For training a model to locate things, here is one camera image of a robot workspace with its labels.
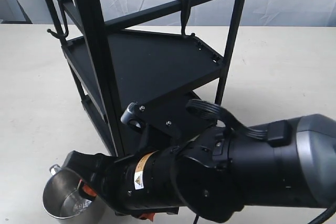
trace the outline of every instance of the table surface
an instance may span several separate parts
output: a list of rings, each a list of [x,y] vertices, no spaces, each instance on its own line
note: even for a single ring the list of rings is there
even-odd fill
[[[57,223],[43,210],[48,168],[67,153],[107,153],[83,110],[51,25],[0,25],[0,223]],[[139,29],[178,33],[179,27]],[[189,27],[221,54],[227,27]],[[70,27],[71,37],[79,35]],[[311,113],[336,119],[336,28],[241,27],[223,106],[247,125]],[[213,101],[216,81],[196,93]],[[307,223],[320,209],[245,207],[228,223]],[[191,223],[159,214],[156,223]],[[108,210],[103,223],[136,223]]]

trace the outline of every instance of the metal cup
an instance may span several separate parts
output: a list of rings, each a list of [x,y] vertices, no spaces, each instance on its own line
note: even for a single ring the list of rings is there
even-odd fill
[[[53,165],[52,177],[43,191],[45,211],[60,223],[95,224],[104,214],[106,204],[97,196],[93,201],[78,193],[80,178],[73,172]]]

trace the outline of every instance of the black hook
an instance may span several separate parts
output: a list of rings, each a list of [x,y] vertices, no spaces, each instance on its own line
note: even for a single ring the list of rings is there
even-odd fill
[[[64,11],[64,3],[68,2],[68,1],[72,2],[72,0],[57,0],[59,10],[61,12],[61,16],[62,16],[63,23],[64,23],[65,33],[58,34],[54,31],[52,31],[51,29],[47,29],[47,32],[50,33],[52,36],[54,36],[57,39],[65,39],[69,35],[69,27],[68,27],[67,17],[66,17],[65,11]]]
[[[190,12],[191,12],[191,0],[178,0],[182,4],[181,9],[181,35],[183,38],[187,38],[188,35],[185,34],[185,27],[187,26]]]

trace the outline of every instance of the yellow warning sticker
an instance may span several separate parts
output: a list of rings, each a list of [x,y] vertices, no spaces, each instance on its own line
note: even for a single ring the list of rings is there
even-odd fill
[[[148,158],[153,154],[152,153],[148,153],[146,155],[144,155],[138,162],[138,164],[136,165],[135,168],[135,173],[134,173],[134,188],[136,190],[140,190],[144,188],[144,184],[143,184],[143,170],[145,168],[145,164],[148,160]]]

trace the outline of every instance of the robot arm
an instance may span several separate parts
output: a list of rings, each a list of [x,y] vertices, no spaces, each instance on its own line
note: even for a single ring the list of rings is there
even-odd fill
[[[64,168],[120,215],[177,213],[187,206],[197,216],[222,223],[245,205],[328,208],[310,222],[318,224],[335,213],[335,121],[316,114],[245,127],[215,104],[192,100],[187,109],[221,120],[225,127],[124,158],[74,151]],[[122,119],[132,121],[136,130],[145,124],[132,109]]]

